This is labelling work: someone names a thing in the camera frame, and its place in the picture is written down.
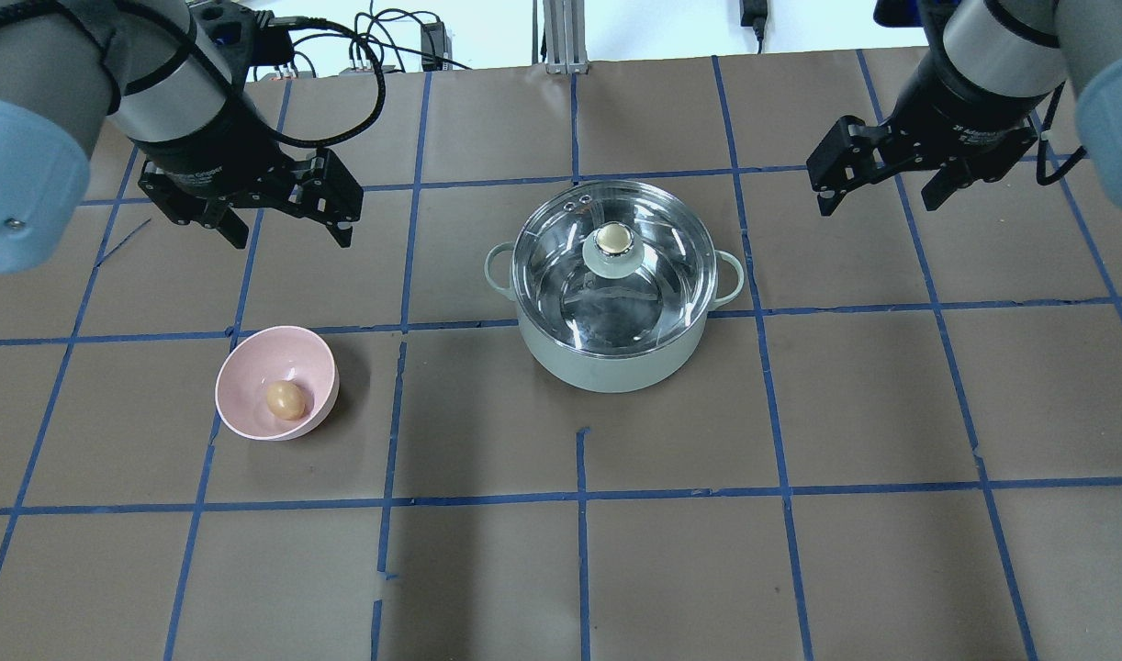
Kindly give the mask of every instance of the black ring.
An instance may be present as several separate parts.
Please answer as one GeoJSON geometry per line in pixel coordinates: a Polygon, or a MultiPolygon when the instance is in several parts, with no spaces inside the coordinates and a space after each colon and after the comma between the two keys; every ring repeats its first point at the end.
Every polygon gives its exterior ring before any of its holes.
{"type": "Polygon", "coordinates": [[[1019,37],[1026,38],[1027,42],[1036,43],[1036,45],[1045,46],[1047,48],[1058,48],[1059,38],[1052,34],[1042,33],[1042,30],[1034,29],[1018,18],[1013,17],[1013,13],[1003,8],[1001,1],[999,0],[984,0],[985,8],[988,9],[990,13],[993,15],[994,20],[999,21],[1005,26],[1010,33],[1018,34],[1019,37]]]}
{"type": "MultiPolygon", "coordinates": [[[[191,42],[195,42],[197,38],[197,21],[194,20],[192,13],[190,17],[190,30],[186,33],[191,42]]],[[[180,45],[178,49],[174,52],[172,58],[166,59],[162,66],[158,66],[149,74],[140,76],[140,79],[131,81],[128,86],[125,86],[125,97],[130,93],[144,92],[146,89],[153,88],[157,83],[162,83],[163,80],[169,79],[169,75],[178,71],[186,59],[190,58],[190,48],[184,45],[180,45]]]]}

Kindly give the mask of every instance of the pot handle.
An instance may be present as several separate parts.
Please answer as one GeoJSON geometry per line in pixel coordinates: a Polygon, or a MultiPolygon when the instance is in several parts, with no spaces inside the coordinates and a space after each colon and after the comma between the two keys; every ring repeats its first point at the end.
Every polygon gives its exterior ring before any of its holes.
{"type": "Polygon", "coordinates": [[[708,310],[716,310],[721,305],[728,305],[733,302],[733,299],[741,295],[741,291],[745,288],[745,267],[741,266],[741,260],[734,258],[733,255],[728,255],[728,253],[725,253],[724,250],[717,250],[716,256],[717,258],[726,260],[726,263],[733,267],[733,270],[736,272],[736,288],[719,299],[712,299],[711,305],[708,305],[708,310]]]}
{"type": "Polygon", "coordinates": [[[491,260],[497,258],[497,255],[499,255],[499,253],[507,253],[516,244],[513,241],[499,244],[497,247],[491,248],[491,251],[488,253],[488,258],[486,258],[484,261],[484,276],[487,277],[488,284],[491,286],[491,288],[496,290],[498,293],[502,293],[503,297],[506,297],[508,299],[508,301],[513,302],[516,302],[516,294],[512,291],[512,287],[502,287],[500,285],[495,284],[495,279],[494,277],[491,277],[491,260]]]}

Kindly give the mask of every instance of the black plug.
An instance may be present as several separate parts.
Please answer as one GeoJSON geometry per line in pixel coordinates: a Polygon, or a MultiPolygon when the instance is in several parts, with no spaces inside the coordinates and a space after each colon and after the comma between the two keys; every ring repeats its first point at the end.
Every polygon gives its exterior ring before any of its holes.
{"type": "Polygon", "coordinates": [[[770,0],[741,0],[741,25],[757,35],[757,53],[765,49],[765,25],[770,21],[770,0]]]}

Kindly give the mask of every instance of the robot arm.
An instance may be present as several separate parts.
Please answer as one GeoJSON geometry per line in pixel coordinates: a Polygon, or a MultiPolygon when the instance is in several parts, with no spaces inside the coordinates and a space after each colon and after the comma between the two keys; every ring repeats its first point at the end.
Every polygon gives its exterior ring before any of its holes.
{"type": "Polygon", "coordinates": [[[270,206],[350,246],[361,187],[329,146],[377,120],[381,67],[373,113],[329,139],[278,134],[242,94],[250,66],[289,62],[288,30],[310,27],[351,34],[224,0],[0,0],[0,273],[54,251],[104,116],[149,158],[139,185],[175,223],[242,248],[247,226],[232,209],[270,206]],[[279,143],[315,153],[296,162],[279,143]]]}
{"type": "Polygon", "coordinates": [[[876,20],[921,21],[930,49],[888,120],[843,117],[810,155],[821,214],[905,171],[937,171],[928,210],[1001,180],[1042,138],[1031,112],[1068,72],[1079,137],[1122,206],[1122,0],[880,0],[876,20]]]}

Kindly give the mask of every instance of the white pot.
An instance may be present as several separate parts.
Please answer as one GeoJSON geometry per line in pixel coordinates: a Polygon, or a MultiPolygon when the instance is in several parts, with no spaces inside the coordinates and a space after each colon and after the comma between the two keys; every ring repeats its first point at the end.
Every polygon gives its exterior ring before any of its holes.
{"type": "Polygon", "coordinates": [[[499,285],[494,279],[491,276],[493,260],[497,258],[497,255],[511,251],[514,247],[515,242],[509,241],[499,244],[488,253],[484,264],[484,274],[488,284],[516,304],[519,334],[524,338],[524,343],[527,345],[528,351],[533,352],[536,360],[565,384],[595,393],[627,393],[666,379],[668,376],[674,374],[675,369],[688,361],[691,352],[700,343],[700,336],[703,334],[705,323],[708,320],[707,312],[729,304],[745,288],[745,268],[741,266],[741,260],[729,253],[717,250],[717,258],[725,260],[736,270],[736,287],[724,296],[712,299],[705,314],[700,314],[700,318],[688,325],[682,334],[656,350],[644,352],[641,356],[590,356],[573,350],[572,347],[558,342],[551,336],[545,334],[532,322],[532,319],[528,319],[528,315],[524,314],[523,306],[516,301],[514,290],[499,285]]]}

